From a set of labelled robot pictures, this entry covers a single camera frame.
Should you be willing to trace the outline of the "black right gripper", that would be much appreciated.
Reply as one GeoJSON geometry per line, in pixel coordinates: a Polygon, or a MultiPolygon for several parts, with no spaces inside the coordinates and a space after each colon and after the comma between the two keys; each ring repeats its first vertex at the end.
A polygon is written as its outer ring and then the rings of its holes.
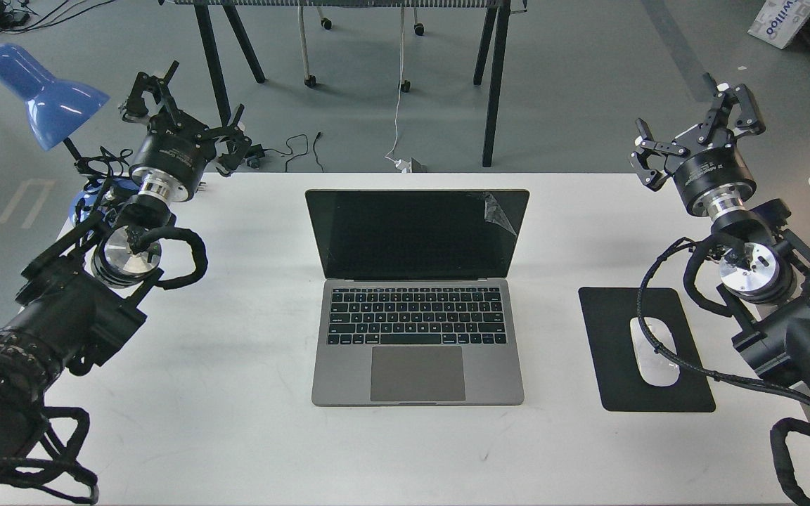
{"type": "Polygon", "coordinates": [[[672,177],[685,211],[691,216],[720,217],[745,208],[757,184],[734,143],[745,136],[758,136],[767,129],[761,109],[746,84],[718,84],[710,73],[703,79],[714,93],[706,119],[671,142],[656,141],[647,122],[637,118],[639,136],[630,153],[630,166],[640,182],[659,191],[672,177]],[[706,150],[690,156],[688,132],[706,150]],[[669,169],[669,158],[678,166],[669,169]]]}

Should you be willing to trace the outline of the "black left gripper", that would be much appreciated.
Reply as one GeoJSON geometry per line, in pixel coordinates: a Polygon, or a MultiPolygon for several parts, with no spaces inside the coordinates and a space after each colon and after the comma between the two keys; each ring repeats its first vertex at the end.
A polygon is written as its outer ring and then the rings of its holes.
{"type": "Polygon", "coordinates": [[[239,122],[245,111],[238,105],[225,126],[207,129],[190,117],[180,119],[180,109],[168,84],[179,62],[174,60],[163,77],[139,72],[131,93],[119,106],[121,119],[128,124],[148,124],[148,132],[131,165],[131,178],[139,193],[164,204],[193,198],[207,163],[215,163],[219,175],[230,177],[247,157],[252,140],[239,122]],[[160,106],[151,115],[145,100],[149,93],[160,106]]]}

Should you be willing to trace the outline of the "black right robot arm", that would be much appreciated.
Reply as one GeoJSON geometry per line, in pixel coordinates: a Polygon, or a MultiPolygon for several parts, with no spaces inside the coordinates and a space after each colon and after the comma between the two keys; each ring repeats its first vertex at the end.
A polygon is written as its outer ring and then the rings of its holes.
{"type": "MultiPolygon", "coordinates": [[[[632,327],[653,352],[681,369],[810,407],[810,247],[788,228],[791,212],[781,199],[746,208],[757,185],[737,141],[765,131],[749,87],[718,84],[710,74],[703,77],[713,96],[703,121],[671,141],[657,141],[648,124],[636,120],[639,136],[628,160],[640,182],[658,191],[672,181],[685,211],[707,216],[711,228],[705,239],[678,239],[657,257],[638,289],[638,320],[632,327]],[[739,324],[733,348],[755,377],[737,377],[679,358],[644,320],[650,279],[682,249],[690,251],[684,290],[701,309],[739,324]]],[[[810,505],[785,442],[792,432],[810,438],[810,422],[784,417],[775,423],[769,432],[773,465],[790,502],[810,505]]]]}

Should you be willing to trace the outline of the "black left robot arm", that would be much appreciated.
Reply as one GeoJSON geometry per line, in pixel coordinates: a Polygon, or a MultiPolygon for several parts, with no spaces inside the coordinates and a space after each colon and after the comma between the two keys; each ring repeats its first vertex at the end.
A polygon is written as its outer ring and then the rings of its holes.
{"type": "Polygon", "coordinates": [[[80,377],[112,358],[147,320],[139,304],[151,289],[207,271],[203,239],[176,226],[170,205],[193,198],[212,161],[230,176],[252,142],[243,106],[216,128],[180,109],[169,90],[177,68],[138,74],[121,109],[147,128],[138,157],[125,173],[97,173],[88,214],[22,272],[20,313],[0,329],[0,486],[97,503],[98,478],[78,462],[88,413],[48,406],[45,394],[62,372],[80,377]]]}

